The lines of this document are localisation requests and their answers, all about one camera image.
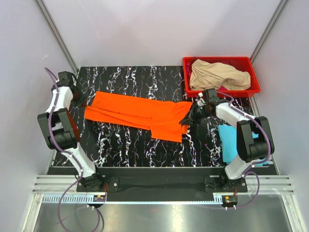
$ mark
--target beige cloth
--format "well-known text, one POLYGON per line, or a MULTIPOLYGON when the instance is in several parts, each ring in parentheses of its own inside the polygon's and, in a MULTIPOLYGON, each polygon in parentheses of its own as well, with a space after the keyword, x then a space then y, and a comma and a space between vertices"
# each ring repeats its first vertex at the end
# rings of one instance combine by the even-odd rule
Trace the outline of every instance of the beige cloth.
POLYGON ((219 89, 221 86, 227 90, 248 89, 251 86, 250 74, 238 71, 228 64, 210 64, 200 59, 192 64, 190 77, 192 90, 219 89))

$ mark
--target metal frame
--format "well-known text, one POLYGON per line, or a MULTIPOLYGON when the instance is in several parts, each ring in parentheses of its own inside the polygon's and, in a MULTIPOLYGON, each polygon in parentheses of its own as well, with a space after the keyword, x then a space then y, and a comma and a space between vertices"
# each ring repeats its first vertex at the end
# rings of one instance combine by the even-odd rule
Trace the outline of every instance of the metal frame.
MULTIPOLYGON (((282 197, 285 210, 288 215, 292 230, 294 232, 306 232, 306 227, 300 214, 291 182, 286 175, 260 175, 260 192, 263 195, 280 195, 282 197)), ((76 179, 72 175, 40 175, 38 176, 34 189, 32 204, 24 225, 24 232, 33 232, 35 223, 42 203, 56 203, 59 194, 76 179)), ((255 176, 247 176, 246 183, 248 192, 239 193, 239 195, 254 195, 257 189, 257 180, 255 176)), ((74 186, 67 194, 65 203, 86 203, 83 198, 91 198, 93 195, 104 195, 104 192, 91 192, 85 194, 77 192, 74 186)), ((107 204, 221 204, 222 195, 226 193, 215 193, 214 200, 210 202, 106 202, 107 204)))
POLYGON ((43 0, 35 0, 35 2, 38 5, 38 8, 40 10, 40 12, 42 13, 44 20, 46 21, 51 33, 53 34, 57 44, 60 47, 60 50, 62 51, 64 57, 66 58, 67 62, 69 63, 69 65, 71 66, 74 74, 76 74, 79 70, 79 68, 77 67, 73 57, 71 56, 67 46, 65 45, 51 15, 49 14, 43 0))
POLYGON ((259 54, 261 48, 263 47, 267 37, 269 36, 270 32, 273 30, 277 20, 279 19, 280 15, 282 14, 284 8, 286 7, 287 3, 289 0, 281 0, 280 3, 278 4, 274 14, 272 15, 268 25, 266 26, 265 31, 262 34, 262 37, 260 38, 259 42, 257 43, 257 46, 255 47, 250 60, 251 63, 253 64, 257 55, 259 54))

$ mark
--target blue cloth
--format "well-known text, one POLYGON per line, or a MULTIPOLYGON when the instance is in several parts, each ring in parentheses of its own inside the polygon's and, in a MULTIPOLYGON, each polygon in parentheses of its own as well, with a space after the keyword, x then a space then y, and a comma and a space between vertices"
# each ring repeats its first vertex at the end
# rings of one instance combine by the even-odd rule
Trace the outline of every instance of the blue cloth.
POLYGON ((218 130, 222 141, 223 162, 229 164, 237 155, 236 129, 228 125, 219 125, 218 130))

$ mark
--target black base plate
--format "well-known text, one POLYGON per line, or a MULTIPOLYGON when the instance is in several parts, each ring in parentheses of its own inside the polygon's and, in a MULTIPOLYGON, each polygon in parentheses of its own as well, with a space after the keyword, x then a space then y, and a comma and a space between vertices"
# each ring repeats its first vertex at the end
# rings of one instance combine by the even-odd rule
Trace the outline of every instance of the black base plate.
MULTIPOLYGON (((216 186, 216 183, 218 183, 219 178, 218 177, 204 177, 204 183, 209 183, 210 185, 216 186)), ((207 193, 213 193, 213 192, 228 192, 228 193, 234 193, 235 187, 237 187, 237 192, 248 192, 246 180, 242 178, 239 180, 238 183, 236 183, 234 186, 230 188, 222 188, 222 187, 210 187, 205 185, 205 192, 207 193)))
MULTIPOLYGON (((119 178, 115 176, 104 177, 104 183, 108 185, 107 192, 117 192, 119 187, 119 178)), ((86 189, 84 186, 77 185, 77 192, 104 192, 105 188, 101 189, 86 189)))

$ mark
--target metal floor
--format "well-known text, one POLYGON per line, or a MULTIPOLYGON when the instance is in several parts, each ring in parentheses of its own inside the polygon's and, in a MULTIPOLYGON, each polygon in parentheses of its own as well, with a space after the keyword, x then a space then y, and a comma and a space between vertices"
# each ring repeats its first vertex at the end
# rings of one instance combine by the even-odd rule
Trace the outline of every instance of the metal floor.
MULTIPOLYGON (((239 205, 249 196, 239 196, 239 205)), ((91 209, 73 213, 83 204, 63 204, 61 216, 72 232, 90 232, 98 216, 91 209)), ((106 204, 99 208, 104 217, 104 232, 291 232, 280 196, 259 195, 244 208, 225 211, 215 205, 106 204)), ((35 232, 64 231, 57 219, 57 204, 43 203, 35 232)))

